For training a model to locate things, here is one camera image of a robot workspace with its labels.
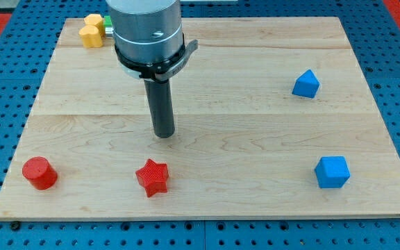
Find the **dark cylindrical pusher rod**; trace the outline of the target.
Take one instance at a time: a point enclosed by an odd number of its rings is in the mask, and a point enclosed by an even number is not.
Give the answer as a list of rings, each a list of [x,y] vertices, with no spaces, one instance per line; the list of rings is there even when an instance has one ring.
[[[175,123],[169,81],[145,81],[144,86],[154,133],[159,138],[171,137],[175,132]]]

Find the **black clamp ring mount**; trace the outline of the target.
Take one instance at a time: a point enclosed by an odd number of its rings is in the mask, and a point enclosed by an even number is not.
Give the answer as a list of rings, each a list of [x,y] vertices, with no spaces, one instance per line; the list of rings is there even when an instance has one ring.
[[[198,40],[192,40],[187,45],[183,44],[169,59],[153,63],[133,62],[123,56],[116,45],[114,48],[117,59],[126,74],[133,78],[161,83],[178,74],[187,65],[190,56],[198,49],[198,46]]]

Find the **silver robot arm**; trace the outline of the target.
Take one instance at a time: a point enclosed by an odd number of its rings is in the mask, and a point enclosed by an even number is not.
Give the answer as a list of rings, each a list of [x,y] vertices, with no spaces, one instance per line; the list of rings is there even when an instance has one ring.
[[[187,65],[198,41],[185,42],[179,0],[107,0],[112,36],[124,71],[144,81],[160,138],[175,132],[170,78]]]

